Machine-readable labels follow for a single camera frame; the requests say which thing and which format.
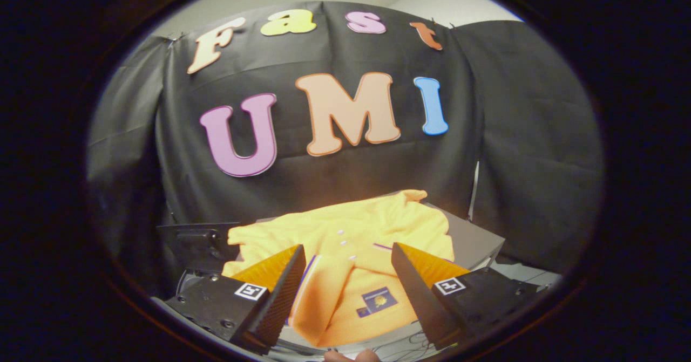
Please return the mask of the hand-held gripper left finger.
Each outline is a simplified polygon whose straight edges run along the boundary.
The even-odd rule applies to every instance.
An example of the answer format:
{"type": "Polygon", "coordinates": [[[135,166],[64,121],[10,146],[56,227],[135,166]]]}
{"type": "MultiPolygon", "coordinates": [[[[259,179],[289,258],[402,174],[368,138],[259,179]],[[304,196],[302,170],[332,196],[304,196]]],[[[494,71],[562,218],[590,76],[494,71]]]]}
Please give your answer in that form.
{"type": "Polygon", "coordinates": [[[215,337],[267,354],[291,313],[305,268],[304,246],[297,244],[230,277],[201,278],[163,304],[215,337]]]}

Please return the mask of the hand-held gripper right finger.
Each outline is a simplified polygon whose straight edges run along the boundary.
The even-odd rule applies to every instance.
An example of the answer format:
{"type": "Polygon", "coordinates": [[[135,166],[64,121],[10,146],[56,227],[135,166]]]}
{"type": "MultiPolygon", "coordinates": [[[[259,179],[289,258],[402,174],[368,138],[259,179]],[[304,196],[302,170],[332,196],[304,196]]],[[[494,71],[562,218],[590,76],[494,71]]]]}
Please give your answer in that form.
{"type": "Polygon", "coordinates": [[[490,332],[540,296],[540,286],[491,267],[469,271],[395,242],[391,263],[427,340],[438,350],[490,332]]]}

